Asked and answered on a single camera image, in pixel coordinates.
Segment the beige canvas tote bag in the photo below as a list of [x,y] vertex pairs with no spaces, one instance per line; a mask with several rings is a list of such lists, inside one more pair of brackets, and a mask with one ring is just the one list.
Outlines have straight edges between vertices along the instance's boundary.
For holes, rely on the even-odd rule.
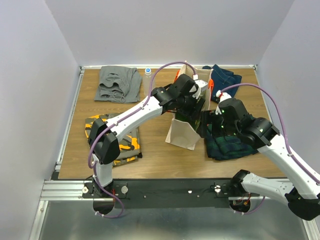
[[[204,100],[201,111],[207,111],[210,108],[211,95],[214,86],[214,82],[211,79],[212,71],[212,69],[202,68],[195,70],[199,80],[208,82],[208,89],[204,95],[199,98],[200,100]],[[193,151],[200,138],[197,131],[194,130],[188,122],[182,122],[175,119],[175,113],[173,114],[171,125],[165,139],[166,143]]]

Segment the clear plastic water bottle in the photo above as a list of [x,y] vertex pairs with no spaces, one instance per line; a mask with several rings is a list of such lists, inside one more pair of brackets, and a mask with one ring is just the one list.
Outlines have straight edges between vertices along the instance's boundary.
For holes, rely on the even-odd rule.
[[150,68],[146,68],[144,70],[144,75],[142,77],[143,92],[146,97],[149,95],[151,79],[152,79],[152,70]]

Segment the green glass bottle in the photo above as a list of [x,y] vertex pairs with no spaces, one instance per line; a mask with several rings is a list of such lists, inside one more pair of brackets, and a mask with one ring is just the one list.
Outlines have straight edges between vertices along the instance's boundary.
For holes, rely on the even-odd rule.
[[176,113],[175,117],[176,120],[181,121],[181,122],[186,122],[189,123],[190,126],[196,131],[200,125],[200,119],[196,119],[196,120],[191,120],[186,116],[181,115],[180,113]]

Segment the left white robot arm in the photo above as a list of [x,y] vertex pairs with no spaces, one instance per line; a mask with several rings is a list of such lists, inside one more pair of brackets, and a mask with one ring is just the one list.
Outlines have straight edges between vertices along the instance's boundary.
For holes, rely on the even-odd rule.
[[131,130],[168,111],[195,121],[205,103],[203,94],[207,90],[208,83],[197,75],[181,74],[174,83],[154,88],[149,96],[129,110],[106,121],[96,119],[88,137],[88,162],[96,182],[93,191],[101,198],[110,194],[113,162],[120,155],[119,142]]

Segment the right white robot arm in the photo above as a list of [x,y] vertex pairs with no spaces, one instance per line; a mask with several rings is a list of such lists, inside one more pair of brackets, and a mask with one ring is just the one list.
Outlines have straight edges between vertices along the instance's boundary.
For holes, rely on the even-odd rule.
[[269,120],[253,117],[241,100],[229,98],[222,100],[215,110],[201,112],[199,132],[203,134],[208,127],[214,136],[233,135],[267,156],[290,181],[281,183],[242,169],[220,188],[223,194],[228,197],[258,194],[287,205],[306,221],[320,215],[320,185],[309,175],[312,168],[301,157],[288,152],[284,136]]

